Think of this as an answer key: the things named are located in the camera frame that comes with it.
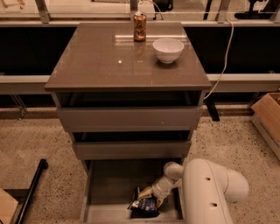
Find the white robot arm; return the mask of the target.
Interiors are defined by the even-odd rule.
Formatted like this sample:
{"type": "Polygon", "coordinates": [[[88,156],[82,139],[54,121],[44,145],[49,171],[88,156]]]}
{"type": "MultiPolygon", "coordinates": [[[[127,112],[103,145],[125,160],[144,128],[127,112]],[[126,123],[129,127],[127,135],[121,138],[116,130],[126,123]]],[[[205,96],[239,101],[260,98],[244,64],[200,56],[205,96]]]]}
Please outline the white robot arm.
{"type": "Polygon", "coordinates": [[[166,163],[164,175],[142,190],[138,198],[155,197],[161,206],[176,187],[183,193],[186,224],[234,224],[228,204],[249,195],[249,183],[238,171],[195,158],[185,166],[166,163]]]}

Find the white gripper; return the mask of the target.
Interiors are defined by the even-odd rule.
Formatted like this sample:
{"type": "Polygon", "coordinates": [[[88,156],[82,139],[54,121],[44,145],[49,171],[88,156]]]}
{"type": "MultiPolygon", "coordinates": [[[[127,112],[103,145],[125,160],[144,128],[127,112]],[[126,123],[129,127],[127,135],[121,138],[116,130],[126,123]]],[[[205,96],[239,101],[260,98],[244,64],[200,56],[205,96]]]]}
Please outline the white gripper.
{"type": "Polygon", "coordinates": [[[157,198],[157,207],[161,207],[164,203],[164,199],[170,194],[173,188],[178,187],[181,184],[181,179],[168,178],[165,175],[157,179],[152,186],[147,186],[139,194],[138,199],[148,199],[152,197],[152,194],[157,198]]]}

